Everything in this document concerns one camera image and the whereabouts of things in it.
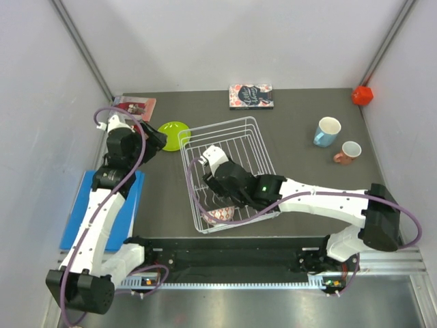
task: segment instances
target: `metal post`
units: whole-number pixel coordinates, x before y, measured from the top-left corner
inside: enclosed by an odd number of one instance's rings
[[[79,31],[74,25],[66,7],[62,3],[62,0],[49,0],[49,1],[51,2],[55,11],[58,13],[62,23],[65,25],[67,29],[67,32],[70,34],[71,38],[73,39],[73,42],[76,44],[79,52],[81,53],[83,59],[85,60],[85,63],[87,63],[89,69],[94,75],[94,78],[96,79],[97,83],[102,89],[104,95],[108,98],[109,101],[112,101],[112,97],[113,97],[112,92],[110,91],[106,81],[104,80],[102,73],[100,73],[96,62],[91,56],[91,53],[89,52],[86,44],[84,43]]]
[[[381,45],[378,48],[375,56],[370,62],[369,67],[364,74],[364,77],[361,79],[359,85],[367,86],[376,71],[376,68],[379,66],[382,58],[384,58],[387,50],[390,48],[391,43],[395,39],[397,32],[399,32],[401,26],[405,23],[409,13],[411,13],[413,6],[416,4],[417,0],[405,0],[402,5],[400,11],[398,12],[395,21],[390,26],[389,31],[385,35],[384,39],[381,42]]]

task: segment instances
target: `white wire dish rack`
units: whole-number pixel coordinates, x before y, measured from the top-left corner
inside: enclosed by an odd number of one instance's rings
[[[253,117],[240,118],[199,128],[191,128],[181,131],[179,134],[181,145],[182,162],[184,164],[185,176],[187,176],[188,165],[195,157],[200,157],[210,146],[215,145],[225,151],[235,163],[240,164],[245,170],[253,175],[275,174],[272,162],[268,156],[266,146],[259,131],[257,121]],[[197,199],[206,210],[233,206],[229,199],[216,196],[203,182],[202,176],[206,173],[200,163],[195,164],[191,183],[195,190]],[[216,224],[212,225],[203,220],[200,210],[196,207],[191,195],[190,203],[193,211],[194,225],[197,231],[209,234],[220,230],[230,229],[244,224],[262,221],[276,217],[279,212],[270,212],[250,222],[241,224]],[[232,221],[242,221],[256,214],[257,211],[249,208],[235,208]]]

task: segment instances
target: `wall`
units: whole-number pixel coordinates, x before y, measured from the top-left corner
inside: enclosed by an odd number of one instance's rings
[[[403,0],[64,0],[115,93],[353,87]]]
[[[106,100],[48,1],[3,1],[0,17],[1,326],[35,328]]]
[[[423,225],[421,252],[437,288],[437,2],[415,5],[370,87],[365,119],[383,174],[400,204]],[[415,229],[405,227],[410,238]]]

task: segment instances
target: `blue board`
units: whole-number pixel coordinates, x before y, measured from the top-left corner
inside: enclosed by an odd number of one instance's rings
[[[96,171],[86,171],[83,176],[81,188],[77,194],[70,220],[67,223],[64,235],[62,236],[61,245],[59,246],[62,250],[70,250],[76,239],[77,232],[87,211],[89,192],[91,191],[91,184],[95,172]],[[118,251],[120,249],[128,237],[130,225],[133,224],[137,216],[141,190],[144,183],[144,173],[135,172],[135,176],[137,179],[130,188],[128,199],[124,202],[115,218],[105,251]]]

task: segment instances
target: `blue mug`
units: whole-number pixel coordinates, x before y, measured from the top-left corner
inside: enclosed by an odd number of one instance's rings
[[[328,147],[334,142],[341,130],[338,120],[330,117],[322,118],[314,135],[314,144],[319,147]]]

